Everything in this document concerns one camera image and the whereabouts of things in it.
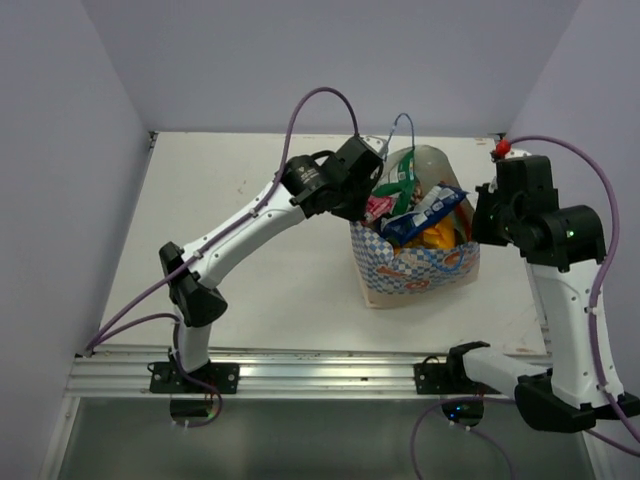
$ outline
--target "checkered paper bag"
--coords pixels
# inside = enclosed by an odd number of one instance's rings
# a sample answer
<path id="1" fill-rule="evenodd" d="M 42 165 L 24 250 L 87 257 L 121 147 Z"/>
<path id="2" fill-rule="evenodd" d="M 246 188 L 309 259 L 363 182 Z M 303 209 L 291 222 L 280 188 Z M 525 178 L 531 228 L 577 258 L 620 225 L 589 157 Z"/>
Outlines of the checkered paper bag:
<path id="1" fill-rule="evenodd" d="M 446 155 L 436 150 L 431 147 L 416 148 L 418 178 L 421 157 L 425 164 L 433 165 L 434 155 L 439 155 L 443 158 L 440 159 L 438 178 L 449 185 L 459 186 Z M 459 212 L 470 224 L 474 212 L 466 199 L 460 204 Z M 477 277 L 480 246 L 475 242 L 452 249 L 405 248 L 394 255 L 393 246 L 376 231 L 359 222 L 351 223 L 350 228 L 360 283 L 370 307 L 401 306 L 419 297 L 416 294 L 467 284 Z"/>

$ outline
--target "green snack package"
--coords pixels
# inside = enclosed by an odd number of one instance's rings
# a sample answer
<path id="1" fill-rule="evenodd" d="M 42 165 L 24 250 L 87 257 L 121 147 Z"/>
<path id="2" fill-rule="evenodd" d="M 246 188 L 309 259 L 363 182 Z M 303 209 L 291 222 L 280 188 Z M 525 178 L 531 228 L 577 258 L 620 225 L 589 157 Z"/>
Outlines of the green snack package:
<path id="1" fill-rule="evenodd" d="M 389 173 L 380 179 L 373 189 L 374 197 L 387 197 L 398 194 L 398 200 L 391 210 L 391 216 L 407 213 L 411 202 L 411 195 L 416 187 L 416 175 L 413 171 L 413 150 L 410 150 L 393 167 Z"/>

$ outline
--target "red connector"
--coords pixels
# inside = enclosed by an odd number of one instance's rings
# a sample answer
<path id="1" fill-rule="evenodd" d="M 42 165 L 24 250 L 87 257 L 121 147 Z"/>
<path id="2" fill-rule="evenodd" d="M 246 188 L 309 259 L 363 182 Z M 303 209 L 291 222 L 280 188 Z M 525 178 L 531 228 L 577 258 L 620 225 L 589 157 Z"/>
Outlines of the red connector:
<path id="1" fill-rule="evenodd" d="M 496 145 L 496 149 L 492 152 L 493 158 L 496 160 L 504 158 L 511 151 L 511 144 L 506 138 L 503 138 Z"/>

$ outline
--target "lavender wall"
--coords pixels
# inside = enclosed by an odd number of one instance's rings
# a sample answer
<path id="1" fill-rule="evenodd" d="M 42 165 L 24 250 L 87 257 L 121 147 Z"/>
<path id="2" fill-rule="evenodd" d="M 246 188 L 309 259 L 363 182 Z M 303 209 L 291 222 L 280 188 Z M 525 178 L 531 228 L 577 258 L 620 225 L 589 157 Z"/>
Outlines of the lavender wall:
<path id="1" fill-rule="evenodd" d="M 0 64 L 0 477 L 33 480 L 101 316 L 148 135 L 77 0 L 0 2 Z"/>
<path id="2" fill-rule="evenodd" d="M 286 128 L 295 101 L 329 84 L 363 130 L 406 109 L 420 133 L 504 131 L 579 0 L 83 0 L 152 129 Z M 335 101 L 298 127 L 349 126 Z"/>
<path id="3" fill-rule="evenodd" d="M 605 284 L 607 320 L 618 372 L 627 390 L 640 395 L 640 2 L 583 0 L 536 83 L 510 135 L 548 134 L 582 147 L 604 167 L 620 203 L 622 235 L 617 260 Z M 585 203 L 608 220 L 602 186 L 574 156 L 536 144 L 552 156 L 555 181 L 565 205 Z M 640 421 L 634 420 L 640 427 Z M 628 439 L 619 424 L 603 431 Z M 640 462 L 611 451 L 620 479 L 640 478 Z"/>

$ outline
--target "white tabletop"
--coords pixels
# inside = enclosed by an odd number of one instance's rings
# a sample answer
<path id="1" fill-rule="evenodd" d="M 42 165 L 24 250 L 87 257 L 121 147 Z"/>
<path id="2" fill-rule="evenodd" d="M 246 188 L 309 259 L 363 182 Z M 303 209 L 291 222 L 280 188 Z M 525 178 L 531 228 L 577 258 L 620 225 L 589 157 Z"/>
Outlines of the white tabletop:
<path id="1" fill-rule="evenodd" d="M 337 149 L 346 136 L 294 136 L 290 156 Z M 161 133 L 120 259 L 103 323 L 162 275 L 158 249 L 210 231 L 272 178 L 283 135 Z M 490 181 L 491 139 L 418 138 L 443 150 L 473 191 Z M 409 145 L 398 137 L 392 150 Z M 506 353 L 543 354 L 544 342 L 523 261 L 513 248 L 483 246 L 478 280 L 411 306 L 365 306 L 344 220 L 322 215 L 289 229 L 234 269 L 220 285 L 229 309 L 210 345 L 224 348 L 442 352 L 484 340 Z M 123 323 L 172 311 L 167 288 Z M 114 337 L 113 344 L 168 345 L 159 320 Z"/>

